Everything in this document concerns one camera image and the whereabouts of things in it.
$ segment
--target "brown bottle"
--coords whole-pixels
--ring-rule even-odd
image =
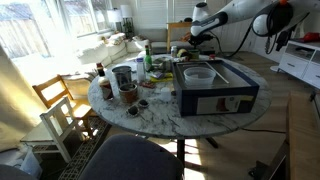
[[[105,75],[103,69],[98,69],[98,74],[99,74],[98,84],[102,90],[103,99],[105,100],[113,99],[110,80]]]

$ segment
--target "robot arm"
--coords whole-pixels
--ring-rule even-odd
[[[251,27],[257,36],[271,37],[292,29],[310,11],[320,11],[318,0],[233,0],[214,15],[210,15],[206,3],[199,3],[193,11],[189,42],[199,45],[213,38],[206,32],[249,18],[253,18]]]

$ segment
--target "round table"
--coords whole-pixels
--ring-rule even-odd
[[[154,58],[165,56],[166,55],[157,55]],[[200,59],[207,59],[207,56],[200,56]],[[139,99],[147,100],[149,106],[145,109],[140,109],[138,116],[130,117],[126,114],[126,110],[131,105],[137,105],[138,101],[131,105],[121,102],[115,79],[111,73],[112,68],[109,68],[106,74],[111,79],[114,94],[113,100],[104,100],[102,98],[102,92],[98,85],[98,77],[96,77],[90,85],[88,99],[92,109],[102,119],[111,125],[139,135],[164,139],[178,139],[183,140],[182,142],[184,143],[185,139],[208,138],[231,133],[257,121],[270,106],[272,92],[266,80],[255,71],[236,62],[225,59],[222,60],[259,84],[259,92],[250,113],[181,117],[175,97],[172,97],[169,102],[163,102],[159,99],[161,88],[170,87],[173,90],[173,83],[165,82],[157,83],[155,89],[139,86]],[[136,69],[136,63],[134,61],[115,66],[121,65],[129,65],[133,71]]]

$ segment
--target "floor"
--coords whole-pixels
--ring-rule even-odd
[[[311,92],[313,88],[285,73],[270,70],[277,63],[253,53],[238,53],[235,62],[246,65],[262,75],[273,91],[272,104],[264,116],[247,127],[254,130],[285,132],[286,104],[288,92]],[[113,134],[127,133],[112,127],[107,138]],[[252,132],[239,130],[231,134],[214,137],[219,148],[214,149],[205,139],[186,141],[186,180],[252,180],[248,175],[256,161],[269,164],[285,139],[285,133]],[[176,153],[176,142],[149,138],[172,153]]]

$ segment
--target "wooden chair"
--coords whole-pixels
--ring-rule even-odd
[[[93,137],[93,133],[89,124],[89,115],[93,112],[93,110],[89,105],[88,100],[73,99],[60,75],[57,75],[56,77],[42,84],[33,85],[32,87],[47,108],[50,108],[52,104],[61,99],[63,96],[68,96],[73,109],[74,117],[76,120],[83,121],[84,128],[81,128],[81,131],[87,132],[88,136]]]
[[[64,107],[67,107],[70,117],[66,117]],[[63,144],[63,140],[75,127],[79,136],[82,136],[78,121],[73,116],[72,107],[67,97],[58,100],[47,112],[40,115],[42,122],[33,128],[20,142],[29,146],[37,145],[55,145],[57,150],[52,149],[34,149],[34,153],[61,153],[65,162],[69,163],[71,157]]]

